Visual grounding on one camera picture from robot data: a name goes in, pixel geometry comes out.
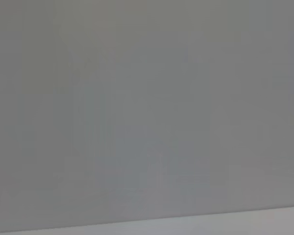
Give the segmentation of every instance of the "white wall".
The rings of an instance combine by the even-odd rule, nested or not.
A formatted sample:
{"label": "white wall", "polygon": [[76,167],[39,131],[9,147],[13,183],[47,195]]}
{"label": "white wall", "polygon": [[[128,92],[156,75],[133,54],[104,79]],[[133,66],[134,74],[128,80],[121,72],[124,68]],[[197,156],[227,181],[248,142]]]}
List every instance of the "white wall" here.
{"label": "white wall", "polygon": [[0,0],[0,232],[294,205],[294,0]]}

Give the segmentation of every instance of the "wall surface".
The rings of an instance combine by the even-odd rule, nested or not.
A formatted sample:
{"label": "wall surface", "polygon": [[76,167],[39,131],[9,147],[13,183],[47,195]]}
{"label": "wall surface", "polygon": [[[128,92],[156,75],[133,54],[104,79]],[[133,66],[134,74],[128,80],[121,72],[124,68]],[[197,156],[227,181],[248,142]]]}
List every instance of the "wall surface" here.
{"label": "wall surface", "polygon": [[0,235],[294,235],[294,208],[186,216]]}
{"label": "wall surface", "polygon": [[0,0],[0,232],[294,205],[294,0]]}

